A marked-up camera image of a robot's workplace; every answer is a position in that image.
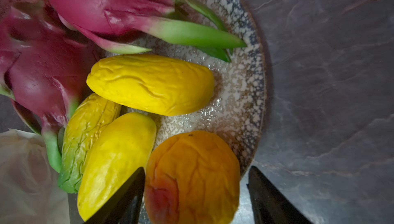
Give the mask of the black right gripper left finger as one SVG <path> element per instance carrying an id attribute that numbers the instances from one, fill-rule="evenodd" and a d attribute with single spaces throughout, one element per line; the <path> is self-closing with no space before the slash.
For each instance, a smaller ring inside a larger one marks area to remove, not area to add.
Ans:
<path id="1" fill-rule="evenodd" d="M 137 224 L 145 187 L 145 171 L 139 167 L 85 224 Z"/>

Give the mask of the pink dragon fruit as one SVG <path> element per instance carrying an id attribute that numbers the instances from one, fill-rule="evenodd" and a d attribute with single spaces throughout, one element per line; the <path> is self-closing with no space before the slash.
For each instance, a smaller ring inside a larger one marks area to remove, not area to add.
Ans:
<path id="1" fill-rule="evenodd" d="M 58 133 L 84 100 L 99 53 L 94 42 L 69 30 L 41 3 L 15 3 L 1 21 L 1 94 L 43 137 L 57 172 L 62 165 Z"/>
<path id="2" fill-rule="evenodd" d="M 198 0 L 44 0 L 67 28 L 82 33 L 116 54 L 147 48 L 132 42 L 142 33 L 170 44 L 196 47 L 230 61 L 234 48 L 246 43 L 228 32 L 224 22 Z"/>

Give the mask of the green mango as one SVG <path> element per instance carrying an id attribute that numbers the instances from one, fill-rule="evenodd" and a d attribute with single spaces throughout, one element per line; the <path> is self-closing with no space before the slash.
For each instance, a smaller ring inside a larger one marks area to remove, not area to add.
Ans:
<path id="1" fill-rule="evenodd" d="M 78 193 L 85 162 L 101 132 L 120 116 L 122 106 L 95 93 L 88 96 L 69 120 L 63 139 L 58 186 L 66 193 Z"/>

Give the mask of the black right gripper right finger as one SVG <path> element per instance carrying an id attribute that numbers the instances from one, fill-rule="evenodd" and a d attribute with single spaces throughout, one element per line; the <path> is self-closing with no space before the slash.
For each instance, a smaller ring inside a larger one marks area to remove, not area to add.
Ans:
<path id="1" fill-rule="evenodd" d="M 312 224 L 256 166 L 249 169 L 247 188 L 256 224 Z"/>

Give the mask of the orange yellow fruit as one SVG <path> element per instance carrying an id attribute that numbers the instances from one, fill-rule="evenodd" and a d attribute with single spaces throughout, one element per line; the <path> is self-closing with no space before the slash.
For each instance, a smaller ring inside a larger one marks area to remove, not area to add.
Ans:
<path id="1" fill-rule="evenodd" d="M 229 224 L 240 199 L 240 164 L 218 135 L 172 136 L 151 154 L 144 202 L 153 224 Z"/>

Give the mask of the fruit print plastic bag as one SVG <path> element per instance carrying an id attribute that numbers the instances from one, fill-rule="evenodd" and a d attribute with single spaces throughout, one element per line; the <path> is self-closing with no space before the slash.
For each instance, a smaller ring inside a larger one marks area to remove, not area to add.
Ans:
<path id="1" fill-rule="evenodd" d="M 41 136 L 1 133 L 1 223 L 68 224 L 68 195 L 57 186 Z"/>

